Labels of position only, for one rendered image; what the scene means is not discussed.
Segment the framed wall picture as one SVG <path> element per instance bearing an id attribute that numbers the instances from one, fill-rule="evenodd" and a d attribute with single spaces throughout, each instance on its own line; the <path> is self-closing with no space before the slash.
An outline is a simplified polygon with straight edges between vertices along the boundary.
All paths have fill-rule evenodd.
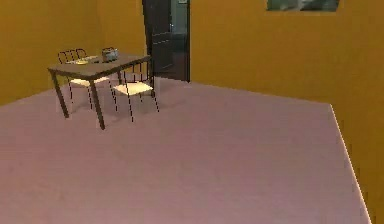
<path id="1" fill-rule="evenodd" d="M 340 0 L 267 0 L 268 11 L 335 12 Z"/>

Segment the dark brown dining table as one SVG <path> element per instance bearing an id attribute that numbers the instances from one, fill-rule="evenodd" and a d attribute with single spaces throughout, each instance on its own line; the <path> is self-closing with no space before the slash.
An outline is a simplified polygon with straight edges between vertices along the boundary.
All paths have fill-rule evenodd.
<path id="1" fill-rule="evenodd" d="M 99 125 L 102 130 L 105 129 L 105 123 L 103 114 L 101 111 L 98 92 L 95 86 L 94 81 L 96 79 L 107 77 L 108 75 L 122 72 L 124 69 L 131 67 L 136 62 L 143 62 L 152 60 L 152 57 L 147 56 L 133 56 L 127 54 L 121 54 L 115 61 L 108 63 L 88 63 L 85 65 L 75 65 L 75 64 L 58 64 L 48 68 L 48 71 L 51 74 L 51 78 L 56 90 L 57 98 L 60 102 L 62 112 L 65 118 L 69 117 L 68 109 L 62 94 L 62 91 L 59 87 L 57 76 L 64 76 L 68 78 L 76 78 L 86 80 L 90 84 L 92 102 L 96 110 L 98 117 Z"/>

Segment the dark room door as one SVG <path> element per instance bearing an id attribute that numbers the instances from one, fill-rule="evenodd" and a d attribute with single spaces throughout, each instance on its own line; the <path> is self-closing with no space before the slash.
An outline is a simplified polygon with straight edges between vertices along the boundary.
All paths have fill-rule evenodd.
<path id="1" fill-rule="evenodd" d="M 147 52 L 152 56 L 155 72 L 173 63 L 171 0 L 142 0 Z"/>

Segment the grey metal toaster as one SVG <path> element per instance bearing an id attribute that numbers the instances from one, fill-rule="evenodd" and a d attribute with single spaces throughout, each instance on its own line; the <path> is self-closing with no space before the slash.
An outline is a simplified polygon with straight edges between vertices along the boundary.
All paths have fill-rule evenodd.
<path id="1" fill-rule="evenodd" d="M 113 47 L 104 48 L 102 50 L 102 58 L 105 63 L 115 61 L 118 58 L 118 50 Z"/>

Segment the black chair with cream seat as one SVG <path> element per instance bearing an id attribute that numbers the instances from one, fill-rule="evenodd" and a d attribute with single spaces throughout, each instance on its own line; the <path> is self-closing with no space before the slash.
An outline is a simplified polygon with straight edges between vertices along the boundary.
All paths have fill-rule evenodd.
<path id="1" fill-rule="evenodd" d="M 57 53 L 58 60 L 61 64 L 75 64 L 75 61 L 77 60 L 82 60 L 84 57 L 88 57 L 87 52 L 83 48 L 76 48 L 76 49 L 69 49 L 65 51 L 60 51 Z M 88 100 L 90 104 L 90 108 L 93 108 L 92 104 L 92 94 L 91 94 L 91 89 L 90 89 L 90 84 L 86 80 L 82 79 L 70 79 L 67 78 L 68 81 L 68 87 L 70 91 L 70 99 L 73 99 L 73 92 L 72 92 L 72 87 L 73 86 L 79 86 L 79 87 L 85 87 L 87 89 L 87 94 L 88 94 Z M 114 101 L 114 105 L 117 105 L 117 99 L 116 99 L 116 93 L 114 89 L 112 88 L 111 80 L 109 77 L 102 77 L 99 79 L 96 79 L 94 83 L 101 83 L 107 81 L 109 84 L 109 89 L 111 91 L 111 96 Z"/>
<path id="2" fill-rule="evenodd" d="M 140 101 L 143 101 L 144 94 L 148 93 L 153 99 L 157 111 L 159 111 L 159 104 L 155 91 L 153 62 L 151 60 L 136 62 L 131 65 L 131 68 L 132 71 L 130 73 L 125 70 L 118 73 L 119 84 L 114 86 L 113 90 L 127 97 L 131 121 L 134 121 L 131 103 L 132 96 L 138 96 Z"/>

